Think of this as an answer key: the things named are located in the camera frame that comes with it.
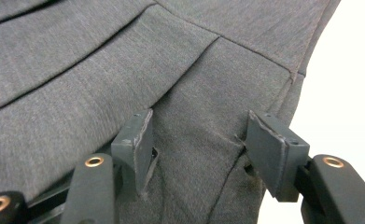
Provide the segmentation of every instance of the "seam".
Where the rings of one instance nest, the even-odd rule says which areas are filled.
[[[218,35],[218,36],[220,36],[220,37],[222,37],[222,38],[224,38],[224,39],[226,39],[226,40],[228,40],[228,41],[232,42],[233,44],[240,46],[241,48],[247,49],[247,50],[249,50],[249,51],[251,51],[251,52],[253,52],[253,53],[258,54],[259,56],[263,57],[264,59],[266,59],[266,60],[268,60],[268,61],[270,61],[270,62],[272,62],[272,63],[275,63],[276,65],[278,65],[278,66],[280,66],[280,67],[282,67],[282,68],[284,68],[284,69],[288,70],[291,74],[293,73],[293,72],[292,72],[292,70],[291,70],[290,68],[287,68],[285,65],[283,65],[283,64],[281,64],[281,63],[279,63],[279,62],[276,62],[275,60],[273,60],[273,59],[271,59],[271,58],[269,58],[269,57],[267,57],[267,56],[263,55],[262,53],[260,53],[260,52],[258,52],[258,51],[256,51],[256,50],[250,49],[250,48],[248,48],[248,47],[246,47],[246,46],[243,46],[243,45],[241,45],[241,44],[239,44],[239,43],[235,42],[234,40],[229,39],[228,37],[226,37],[226,36],[224,36],[224,35],[222,35],[222,34],[219,34],[218,32],[215,32],[215,31],[213,31],[213,30],[211,30],[211,29],[205,28],[205,27],[203,27],[202,25],[199,25],[199,24],[195,23],[194,21],[189,21],[189,20],[187,20],[187,19],[185,19],[185,18],[182,18],[182,17],[181,17],[181,16],[179,16],[179,15],[176,15],[176,14],[175,14],[175,13],[174,13],[171,9],[169,9],[168,7],[165,7],[164,5],[162,5],[161,3],[159,3],[159,2],[158,2],[158,0],[153,0],[153,1],[155,1],[155,2],[159,5],[159,6],[163,7],[165,10],[167,10],[168,12],[170,12],[171,14],[173,14],[175,17],[179,18],[180,20],[186,21],[186,22],[188,22],[188,23],[190,23],[190,24],[192,24],[192,25],[195,25],[195,26],[200,27],[200,28],[202,28],[202,29],[204,29],[204,30],[206,30],[206,31],[208,31],[208,32],[211,32],[211,33],[213,33],[213,34],[215,34],[215,35]]]
[[[217,205],[218,205],[218,202],[219,202],[219,199],[220,199],[220,196],[222,195],[222,193],[223,193],[223,190],[225,189],[225,186],[226,186],[226,183],[228,182],[228,179],[229,179],[229,176],[230,176],[230,174],[232,173],[232,171],[234,170],[234,168],[235,168],[235,166],[237,165],[237,163],[238,163],[238,160],[240,159],[240,157],[242,157],[243,155],[244,155],[244,153],[245,153],[245,148],[243,147],[242,149],[241,149],[241,151],[238,153],[238,156],[237,156],[237,158],[235,159],[235,161],[234,161],[234,163],[233,163],[233,165],[232,165],[232,168],[229,170],[229,172],[226,174],[226,178],[225,178],[225,180],[223,181],[223,183],[222,183],[222,188],[220,189],[220,193],[219,193],[219,195],[217,196],[217,198],[216,198],[216,200],[215,200],[215,203],[213,204],[213,206],[211,207],[211,210],[209,211],[209,213],[208,213],[208,217],[207,217],[207,220],[206,220],[206,224],[209,224],[210,223],[210,221],[211,221],[211,216],[213,216],[213,213],[214,213],[214,211],[215,211],[215,208],[217,207]]]
[[[159,169],[159,179],[161,181],[161,213],[160,213],[160,223],[163,223],[164,221],[164,214],[165,214],[165,180],[164,180],[164,173],[162,171],[161,167],[161,160],[158,160],[157,167]]]
[[[298,73],[297,75],[302,76],[303,78],[305,78],[305,75],[303,75],[303,74]],[[282,103],[280,104],[280,107],[279,107],[279,108],[278,108],[278,110],[277,110],[277,114],[276,114],[276,116],[278,116],[278,117],[279,117],[280,112],[281,112],[281,110],[283,109],[283,107],[284,107],[284,105],[285,105],[285,103],[286,103],[286,102],[285,102],[285,100],[289,97],[290,92],[292,91],[292,88],[293,88],[293,84],[289,86],[289,90],[288,90],[287,94],[285,95],[285,97],[284,97],[284,99],[283,99]]]
[[[168,197],[171,197],[171,199],[173,200],[170,200],[171,202],[174,202],[175,205],[180,209],[180,211],[182,211],[182,213],[190,220],[191,223],[194,222],[194,215],[191,213],[191,211],[189,211],[186,206],[181,203],[183,202],[183,200],[181,200],[177,195],[175,195],[172,191],[172,189],[170,189],[169,187],[167,187],[165,181],[164,181],[164,187],[163,187],[163,192],[162,194],[164,195],[164,198],[163,198],[163,214],[161,215],[161,223],[164,223],[164,214],[166,213],[165,210],[166,210],[166,207],[165,207],[165,200],[166,200],[166,196],[168,194]]]
[[[142,9],[142,11],[140,11],[131,21],[127,22],[125,25],[123,25],[116,33],[114,33],[112,36],[110,36],[108,39],[106,39],[100,46],[98,46],[96,49],[94,49],[93,51],[91,51],[90,53],[88,53],[86,56],[84,56],[83,58],[79,59],[77,62],[72,63],[71,65],[69,65],[68,67],[66,67],[61,73],[56,74],[53,77],[50,77],[44,81],[42,81],[42,83],[39,83],[37,86],[32,87],[31,89],[20,93],[19,95],[15,96],[13,99],[10,99],[8,101],[6,101],[5,103],[2,103],[0,105],[0,110],[4,109],[5,107],[8,107],[9,105],[12,105],[13,103],[19,101],[20,99],[24,98],[26,95],[29,95],[31,93],[33,93],[34,91],[37,91],[45,86],[47,86],[48,84],[50,84],[53,80],[55,80],[58,77],[61,77],[62,75],[64,75],[65,73],[67,73],[68,71],[70,71],[72,68],[74,68],[76,65],[83,63],[85,60],[89,59],[93,54],[97,53],[98,51],[100,51],[101,49],[103,49],[106,45],[108,45],[117,35],[119,35],[120,33],[122,33],[124,30],[126,30],[127,27],[129,27],[131,24],[133,24],[135,21],[137,21],[141,15],[150,7],[155,6],[156,3],[154,4],[150,4],[147,5],[146,7],[144,7]]]
[[[196,60],[193,61],[193,63],[185,70],[182,72],[182,75],[178,78],[178,80],[175,81],[175,83],[170,87],[170,89],[168,89],[164,94],[159,96],[159,100],[157,100],[151,107],[154,108],[156,107],[156,104],[163,98],[164,95],[166,95],[168,92],[170,92],[174,86],[178,83],[178,81],[185,76],[190,69],[192,69],[192,67],[194,67],[194,65],[203,57],[203,55],[205,55],[205,53],[208,51],[209,48],[211,48],[212,45],[214,45],[215,42],[217,42],[217,40],[220,39],[220,36],[217,36],[214,40],[212,40],[206,47],[205,49],[199,54],[199,56],[196,58]]]
[[[324,18],[324,14],[325,14],[325,11],[328,11],[329,9],[328,9],[328,7],[330,6],[330,2],[331,2],[332,0],[329,0],[328,1],[328,3],[327,3],[327,5],[324,7],[324,10],[322,10],[322,13],[321,13],[321,16],[320,17],[318,17],[318,21],[316,22],[316,28],[314,29],[314,31],[311,33],[311,35],[310,35],[310,40],[308,41],[308,44],[307,44],[307,46],[306,46],[306,48],[305,48],[305,52],[304,52],[304,54],[303,54],[303,57],[302,57],[302,59],[301,59],[301,61],[299,62],[299,66],[298,66],[298,74],[300,73],[301,75],[303,75],[304,77],[306,76],[306,74],[305,73],[301,73],[300,71],[301,71],[301,66],[302,66],[302,62],[304,61],[304,59],[306,58],[306,57],[310,57],[311,58],[311,55],[313,54],[313,52],[310,54],[310,55],[306,55],[306,53],[307,53],[307,51],[309,50],[309,48],[310,48],[310,46],[311,46],[311,44],[313,43],[313,36],[314,36],[314,34],[316,34],[316,32],[318,31],[318,28],[319,28],[319,24],[322,22],[322,20],[323,20],[323,18]]]
[[[269,108],[266,110],[268,113],[276,115],[281,108],[281,105],[284,103],[292,85],[294,84],[294,80],[290,81],[290,79],[287,79],[286,82],[281,87],[278,94],[276,94],[274,100],[272,101]]]

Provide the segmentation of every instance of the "black plastic bar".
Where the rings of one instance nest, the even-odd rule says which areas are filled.
[[[112,158],[92,154],[79,163],[65,203],[61,223],[117,223]]]
[[[328,223],[365,224],[365,182],[347,161],[317,155],[310,176]]]
[[[69,190],[69,183],[54,189],[33,203],[29,204],[29,213],[32,218],[40,217],[53,208],[65,203]]]

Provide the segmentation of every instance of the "white background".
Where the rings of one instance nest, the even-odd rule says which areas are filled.
[[[343,0],[322,33],[307,70],[290,129],[310,144],[310,156],[340,157],[365,180],[365,0]],[[259,224],[302,224],[298,203],[266,192]]]

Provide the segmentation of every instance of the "gray fabric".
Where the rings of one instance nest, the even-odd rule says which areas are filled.
[[[88,60],[0,110],[0,190],[32,199],[151,107],[216,37],[150,7]]]
[[[157,1],[177,16],[262,54],[286,67],[292,74],[298,71],[302,56],[329,2]]]
[[[0,0],[0,21],[21,14],[49,0]]]
[[[288,78],[288,70],[219,39],[153,107],[159,163],[166,191],[174,196],[169,203],[184,211],[180,223],[209,220],[243,153],[240,139],[245,136],[248,109],[266,111]],[[245,190],[238,204],[245,205],[238,216],[228,217],[231,223],[256,220],[261,201],[261,182],[242,172],[242,162],[237,165]],[[233,187],[238,184],[230,183],[231,189],[237,190]],[[235,193],[225,190],[224,197]],[[173,223],[171,214],[164,216],[164,223]]]
[[[311,37],[310,44],[307,48],[307,51],[304,53],[304,57],[301,63],[301,66],[299,68],[299,73],[302,75],[306,74],[306,68],[310,61],[311,55],[313,54],[314,47],[316,46],[316,42],[318,41],[319,37],[322,34],[322,31],[324,31],[325,27],[328,24],[328,21],[330,20],[331,16],[333,15],[334,11],[336,10],[336,7],[339,6],[340,0],[332,0],[328,2],[327,7],[325,8],[324,12],[322,13],[322,17],[318,22],[318,25],[316,27],[316,30],[313,33],[313,36]]]
[[[62,1],[0,24],[0,106],[82,60],[151,3]]]
[[[247,111],[290,122],[327,4],[70,0],[0,23],[0,191],[33,199],[152,107],[159,157],[122,223],[255,223]]]

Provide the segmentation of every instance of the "gray garment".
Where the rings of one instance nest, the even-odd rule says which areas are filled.
[[[160,154],[123,223],[255,223],[247,111],[290,123],[338,1],[283,2],[71,0],[0,23],[0,191],[32,200],[152,107]]]
[[[39,7],[46,2],[48,0],[0,0],[0,22]]]

